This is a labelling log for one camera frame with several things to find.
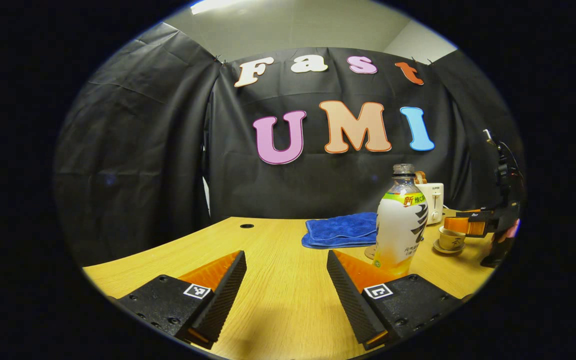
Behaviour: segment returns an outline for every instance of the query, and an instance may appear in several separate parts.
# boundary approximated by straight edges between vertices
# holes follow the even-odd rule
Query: plastic bottle
[[[408,275],[422,240],[428,205],[415,186],[414,166],[396,164],[392,169],[394,184],[377,208],[377,251],[372,264],[402,278]]]

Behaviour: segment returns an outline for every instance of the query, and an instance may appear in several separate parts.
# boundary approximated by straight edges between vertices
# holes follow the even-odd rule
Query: letter m
[[[348,151],[349,146],[343,139],[343,133],[352,144],[354,150],[359,151],[364,144],[366,133],[369,151],[388,151],[393,146],[386,138],[382,112],[384,106],[377,102],[364,102],[359,112],[359,118],[350,112],[341,101],[323,101],[319,107],[326,112],[329,130],[329,142],[325,146],[328,153],[337,154]]]

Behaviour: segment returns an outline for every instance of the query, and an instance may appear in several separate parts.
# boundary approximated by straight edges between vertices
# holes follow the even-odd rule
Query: orange letter
[[[359,119],[350,112],[341,101],[323,101],[319,107],[326,112],[330,141],[325,150],[331,154],[345,153],[348,144],[344,142],[342,132],[348,137],[354,150],[359,151],[368,132],[366,149],[370,151],[388,151],[393,146],[386,138],[382,112],[384,106],[377,102],[364,102],[359,112]]]
[[[423,85],[424,81],[420,78],[418,78],[417,76],[415,76],[415,74],[417,73],[417,71],[414,68],[411,68],[409,64],[407,63],[396,63],[395,66],[397,68],[400,68],[401,71],[404,72],[404,75],[406,76],[406,79],[410,80],[413,84],[417,84],[417,85]]]

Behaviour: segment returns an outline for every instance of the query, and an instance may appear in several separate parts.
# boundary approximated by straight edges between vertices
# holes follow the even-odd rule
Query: blue letter
[[[429,151],[435,148],[435,143],[430,141],[426,125],[422,115],[424,110],[419,107],[402,107],[399,111],[404,114],[410,125],[412,132],[412,142],[410,148],[417,151]]]

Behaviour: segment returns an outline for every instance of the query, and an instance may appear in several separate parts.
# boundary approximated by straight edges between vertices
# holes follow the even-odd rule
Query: bottle label
[[[398,201],[403,204],[404,208],[411,207],[412,205],[420,205],[426,201],[426,197],[421,192],[405,194],[386,193],[383,198]]]
[[[377,208],[377,249],[372,264],[396,278],[405,276],[427,219],[428,204],[423,193],[384,194]]]

